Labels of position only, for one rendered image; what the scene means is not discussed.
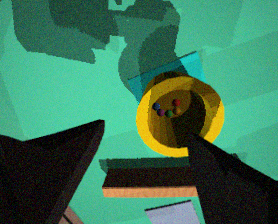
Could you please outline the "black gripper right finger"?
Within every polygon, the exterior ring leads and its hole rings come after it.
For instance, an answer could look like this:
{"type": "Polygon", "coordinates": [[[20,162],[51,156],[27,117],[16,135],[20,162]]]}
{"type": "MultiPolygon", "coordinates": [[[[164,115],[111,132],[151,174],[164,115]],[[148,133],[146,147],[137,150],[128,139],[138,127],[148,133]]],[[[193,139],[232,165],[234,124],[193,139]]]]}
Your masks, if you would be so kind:
{"type": "Polygon", "coordinates": [[[197,134],[187,151],[205,224],[278,224],[278,181],[197,134]]]}

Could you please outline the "yellow cup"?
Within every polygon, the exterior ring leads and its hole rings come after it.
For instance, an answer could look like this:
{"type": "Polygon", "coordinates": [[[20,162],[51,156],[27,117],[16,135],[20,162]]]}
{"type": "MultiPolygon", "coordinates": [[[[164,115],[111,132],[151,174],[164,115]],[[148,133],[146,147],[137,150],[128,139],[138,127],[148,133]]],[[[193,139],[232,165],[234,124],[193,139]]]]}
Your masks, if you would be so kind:
{"type": "Polygon", "coordinates": [[[137,108],[136,125],[144,143],[164,156],[188,156],[189,135],[197,134],[213,142],[225,121],[225,108],[212,87],[178,71],[155,76],[148,84],[137,108]],[[172,101],[180,101],[180,113],[173,113],[172,101]],[[152,105],[172,111],[158,116],[152,105]]]}

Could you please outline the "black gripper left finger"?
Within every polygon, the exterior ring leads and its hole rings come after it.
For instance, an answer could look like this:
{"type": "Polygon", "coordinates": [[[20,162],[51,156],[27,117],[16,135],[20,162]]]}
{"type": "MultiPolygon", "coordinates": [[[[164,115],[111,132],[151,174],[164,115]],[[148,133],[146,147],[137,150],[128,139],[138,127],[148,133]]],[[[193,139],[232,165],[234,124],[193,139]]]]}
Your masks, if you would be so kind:
{"type": "Polygon", "coordinates": [[[98,119],[28,141],[0,134],[0,183],[16,224],[59,224],[104,130],[98,119]]]}

